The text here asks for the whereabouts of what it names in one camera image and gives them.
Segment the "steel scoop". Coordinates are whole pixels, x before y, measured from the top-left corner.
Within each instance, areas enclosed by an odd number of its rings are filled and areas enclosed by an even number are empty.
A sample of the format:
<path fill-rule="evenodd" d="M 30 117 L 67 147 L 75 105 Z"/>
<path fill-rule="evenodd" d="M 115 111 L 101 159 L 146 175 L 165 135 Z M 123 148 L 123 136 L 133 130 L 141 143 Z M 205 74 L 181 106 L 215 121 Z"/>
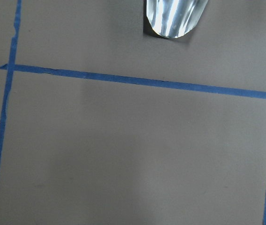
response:
<path fill-rule="evenodd" d="M 146 16 L 157 35 L 180 38 L 196 27 L 208 0 L 147 0 Z"/>

